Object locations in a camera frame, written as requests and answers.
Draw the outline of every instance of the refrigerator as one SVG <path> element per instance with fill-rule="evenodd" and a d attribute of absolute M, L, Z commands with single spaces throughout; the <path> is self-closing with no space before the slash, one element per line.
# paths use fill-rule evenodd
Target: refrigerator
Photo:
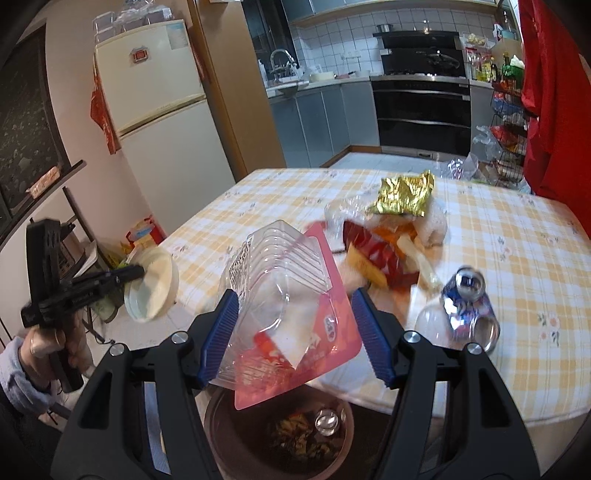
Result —
<path fill-rule="evenodd" d="M 235 184 L 184 21 L 99 43 L 95 63 L 123 154 L 171 234 Z"/>

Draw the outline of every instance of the gold foil wrapper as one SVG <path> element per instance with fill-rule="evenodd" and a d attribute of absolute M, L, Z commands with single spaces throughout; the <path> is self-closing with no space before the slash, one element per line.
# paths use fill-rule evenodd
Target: gold foil wrapper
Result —
<path fill-rule="evenodd" d="M 399 176 L 393 179 L 382 179 L 378 200 L 370 205 L 368 211 L 390 215 L 410 213 L 423 217 L 434 184 L 435 177 L 428 170 L 418 177 Z"/>

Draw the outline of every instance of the tile floor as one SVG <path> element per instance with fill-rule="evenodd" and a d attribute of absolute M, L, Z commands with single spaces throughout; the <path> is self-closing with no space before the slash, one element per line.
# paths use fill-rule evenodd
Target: tile floor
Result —
<path fill-rule="evenodd" d="M 378 153 L 347 153 L 330 168 L 361 168 L 365 170 L 385 170 L 396 173 L 423 173 L 429 169 L 438 171 L 440 162 L 423 158 L 402 157 Z"/>

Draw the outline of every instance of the cabinet door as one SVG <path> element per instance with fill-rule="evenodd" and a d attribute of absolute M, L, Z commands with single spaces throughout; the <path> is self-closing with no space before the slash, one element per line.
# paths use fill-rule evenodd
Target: cabinet door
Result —
<path fill-rule="evenodd" d="M 311 0 L 311 2 L 314 6 L 314 13 L 317 14 L 345 6 L 345 0 Z"/>
<path fill-rule="evenodd" d="M 378 121 L 371 82 L 345 83 L 341 85 L 341 89 L 351 145 L 379 147 Z"/>
<path fill-rule="evenodd" d="M 345 118 L 345 106 L 339 86 L 322 90 L 326 118 L 329 122 L 330 140 L 332 141 L 333 155 L 342 152 L 349 146 L 349 130 Z"/>
<path fill-rule="evenodd" d="M 295 102 L 293 98 L 279 100 L 271 104 L 271 112 L 286 165 L 291 168 L 310 168 L 304 132 Z"/>
<path fill-rule="evenodd" d="M 320 167 L 333 156 L 322 93 L 315 91 L 296 98 L 300 109 L 301 124 L 304 127 L 304 135 L 306 136 L 306 144 L 308 145 L 310 166 Z"/>
<path fill-rule="evenodd" d="M 314 15 L 311 0 L 282 0 L 288 22 Z"/>
<path fill-rule="evenodd" d="M 489 127 L 495 114 L 491 106 L 492 89 L 470 86 L 470 109 L 472 111 L 472 138 L 481 134 L 476 127 Z M 488 161 L 485 146 L 482 143 L 472 144 L 470 151 L 478 157 L 478 160 Z"/>

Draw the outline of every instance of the checkered tablecloth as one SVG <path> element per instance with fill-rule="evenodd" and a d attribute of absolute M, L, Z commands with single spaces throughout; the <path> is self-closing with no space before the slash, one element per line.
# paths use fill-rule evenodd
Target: checkered tablecloth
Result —
<path fill-rule="evenodd" d="M 195 215 L 163 243 L 180 272 L 177 300 L 193 313 L 215 306 L 220 275 L 246 236 L 283 219 L 303 230 L 324 206 L 376 189 L 395 172 L 259 170 Z M 436 179 L 449 230 L 427 251 L 447 281 L 461 265 L 483 272 L 501 337 L 491 359 L 528 424 L 591 408 L 591 242 L 564 205 L 510 190 Z M 422 305 L 415 296 L 407 312 Z M 414 319 L 408 318 L 407 327 Z M 371 370 L 365 351 L 314 385 L 391 411 L 396 392 Z M 443 414 L 444 389 L 435 413 Z"/>

